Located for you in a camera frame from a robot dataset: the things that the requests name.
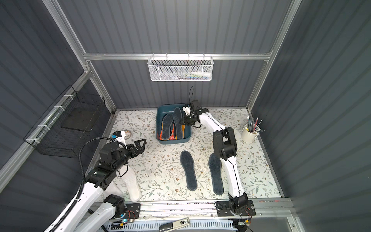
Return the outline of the dark grey fleece insole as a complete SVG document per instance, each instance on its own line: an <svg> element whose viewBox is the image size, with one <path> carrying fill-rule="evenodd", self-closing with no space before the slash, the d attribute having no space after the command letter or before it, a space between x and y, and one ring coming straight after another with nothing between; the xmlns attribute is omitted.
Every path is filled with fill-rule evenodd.
<svg viewBox="0 0 371 232"><path fill-rule="evenodd" d="M173 114L167 114L161 123L160 140L169 140L172 132L174 132L174 116Z"/></svg>
<svg viewBox="0 0 371 232"><path fill-rule="evenodd" d="M174 137L176 140L180 140L184 138L184 129L183 125L181 124L182 121L182 111L179 107L174 109L174 128L175 128L175 133Z"/></svg>
<svg viewBox="0 0 371 232"><path fill-rule="evenodd" d="M223 180L221 176L222 163L220 158L212 153L209 157L208 166L211 173L213 192L220 196L224 193Z"/></svg>
<svg viewBox="0 0 371 232"><path fill-rule="evenodd" d="M187 189L195 191L198 188L196 180L194 159L188 151L182 151L180 156L180 162L185 172Z"/></svg>

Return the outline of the white insole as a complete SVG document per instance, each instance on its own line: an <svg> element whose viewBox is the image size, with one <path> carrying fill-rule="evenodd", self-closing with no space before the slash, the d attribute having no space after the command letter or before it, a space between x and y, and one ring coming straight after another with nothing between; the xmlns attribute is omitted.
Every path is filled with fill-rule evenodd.
<svg viewBox="0 0 371 232"><path fill-rule="evenodd" d="M119 187L115 184L115 182L110 183L110 185L105 190L105 194L107 196L113 194L119 197L123 197L123 192L119 189Z"/></svg>
<svg viewBox="0 0 371 232"><path fill-rule="evenodd" d="M121 180L127 187L131 201L134 203L138 202L142 194L134 170L129 167L126 174L121 177Z"/></svg>

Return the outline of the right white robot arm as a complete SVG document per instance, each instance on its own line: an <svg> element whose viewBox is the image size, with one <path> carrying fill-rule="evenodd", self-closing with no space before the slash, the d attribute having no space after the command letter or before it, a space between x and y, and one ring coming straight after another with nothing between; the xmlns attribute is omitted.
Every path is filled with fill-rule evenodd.
<svg viewBox="0 0 371 232"><path fill-rule="evenodd" d="M226 127L219 123L208 109L196 107L194 102L189 102L182 111L185 115L181 124L195 127L195 123L205 126L213 135L214 152L209 157L209 169L212 176L213 191L216 195L224 193L222 168L225 169L229 185L228 209L238 214L248 207L248 197L243 189L237 167L237 142L232 127Z"/></svg>

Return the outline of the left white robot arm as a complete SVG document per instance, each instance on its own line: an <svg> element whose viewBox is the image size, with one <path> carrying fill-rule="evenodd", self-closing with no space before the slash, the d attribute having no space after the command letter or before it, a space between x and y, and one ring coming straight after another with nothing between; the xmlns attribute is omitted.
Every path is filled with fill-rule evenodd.
<svg viewBox="0 0 371 232"><path fill-rule="evenodd" d="M123 138L107 138L107 141L100 150L100 164L88 175L82 175L77 194L46 231L95 232L112 218L124 219L127 214L137 216L127 209L124 198L117 195L119 189L114 186L114 179L119 177L124 181L133 202L141 199L135 172L128 166L128 161L144 153L146 140L137 140L129 145L124 143ZM108 192L109 196L96 212L82 222L83 216L104 192Z"/></svg>

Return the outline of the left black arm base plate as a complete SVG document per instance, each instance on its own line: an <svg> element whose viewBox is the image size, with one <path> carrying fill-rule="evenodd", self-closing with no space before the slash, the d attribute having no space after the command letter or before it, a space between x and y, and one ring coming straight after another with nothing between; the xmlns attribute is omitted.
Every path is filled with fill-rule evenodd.
<svg viewBox="0 0 371 232"><path fill-rule="evenodd" d="M98 213L100 210L102 210L103 213L111 216L110 219L136 220L139 218L141 204L135 203L114 206L111 203L103 203L100 205L98 210L96 210L96 213L99 215L101 215L101 213Z"/></svg>

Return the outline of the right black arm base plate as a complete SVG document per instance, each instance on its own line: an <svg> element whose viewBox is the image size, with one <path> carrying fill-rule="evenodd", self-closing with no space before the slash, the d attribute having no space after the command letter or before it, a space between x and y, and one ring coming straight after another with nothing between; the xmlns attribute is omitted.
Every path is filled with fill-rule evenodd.
<svg viewBox="0 0 371 232"><path fill-rule="evenodd" d="M214 203L218 217L231 217L231 216L247 216L252 217L256 215L254 203L248 200L247 205L239 208L234 208L229 201L217 201Z"/></svg>

